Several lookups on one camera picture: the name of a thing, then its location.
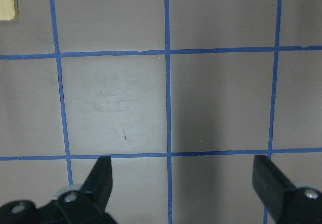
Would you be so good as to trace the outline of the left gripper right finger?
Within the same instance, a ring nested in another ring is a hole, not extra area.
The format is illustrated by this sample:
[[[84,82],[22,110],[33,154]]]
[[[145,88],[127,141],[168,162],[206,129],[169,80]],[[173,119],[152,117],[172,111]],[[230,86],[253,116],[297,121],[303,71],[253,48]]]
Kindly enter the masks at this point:
[[[252,187],[275,223],[321,223],[321,191],[294,184],[266,155],[253,158]]]

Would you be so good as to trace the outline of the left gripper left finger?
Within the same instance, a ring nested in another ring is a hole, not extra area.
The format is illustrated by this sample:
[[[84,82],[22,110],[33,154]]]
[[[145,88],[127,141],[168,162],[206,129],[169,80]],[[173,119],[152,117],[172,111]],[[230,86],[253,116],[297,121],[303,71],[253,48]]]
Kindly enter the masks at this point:
[[[81,206],[86,214],[104,213],[113,188],[110,156],[100,156],[81,186]]]

